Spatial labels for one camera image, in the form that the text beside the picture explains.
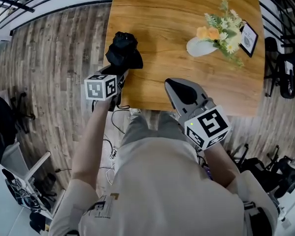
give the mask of beige t-shirt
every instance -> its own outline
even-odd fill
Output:
[[[226,189],[207,177],[187,142],[130,143],[118,150],[115,170],[100,199],[89,184],[72,180],[49,235],[242,236],[243,201],[262,207],[275,231],[276,208],[252,174],[240,174]]]

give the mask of wooden table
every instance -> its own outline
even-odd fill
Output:
[[[207,26],[204,13],[220,14],[221,0],[113,0],[106,47],[117,31],[135,35],[144,67],[131,70],[123,89],[122,105],[167,110],[173,108],[164,89],[169,77],[201,85],[231,116],[254,116],[261,98],[265,43],[258,0],[230,0],[229,6],[259,35],[253,57],[242,49],[244,68],[237,68],[217,50],[194,58],[186,51],[196,29]]]

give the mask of black cloth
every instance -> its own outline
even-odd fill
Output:
[[[122,75],[127,69],[143,68],[142,57],[137,50],[137,45],[138,41],[134,35],[118,31],[106,53],[106,58],[112,65],[112,69],[118,67],[120,75]]]

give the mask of black picture frame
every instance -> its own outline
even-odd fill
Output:
[[[242,33],[242,31],[243,31],[243,29],[244,29],[245,26],[248,26],[248,27],[252,30],[252,32],[256,35],[256,39],[255,39],[255,42],[254,42],[254,45],[253,45],[253,47],[252,47],[251,52],[249,52],[249,51],[248,51],[248,50],[242,45],[242,43],[240,43],[239,46],[244,50],[244,52],[245,52],[249,57],[252,57],[252,55],[253,55],[253,53],[254,53],[254,51],[255,51],[256,44],[257,44],[257,41],[258,41],[259,36],[258,36],[258,34],[255,32],[255,30],[250,26],[250,24],[248,24],[247,22],[246,22],[246,24],[240,29],[240,32],[241,32],[241,33]]]

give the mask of yellow flower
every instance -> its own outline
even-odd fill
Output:
[[[219,39],[220,38],[220,33],[218,32],[218,29],[214,28],[214,27],[210,27],[208,29],[208,37],[211,40]]]
[[[197,37],[201,40],[208,38],[208,30],[205,26],[197,28]]]

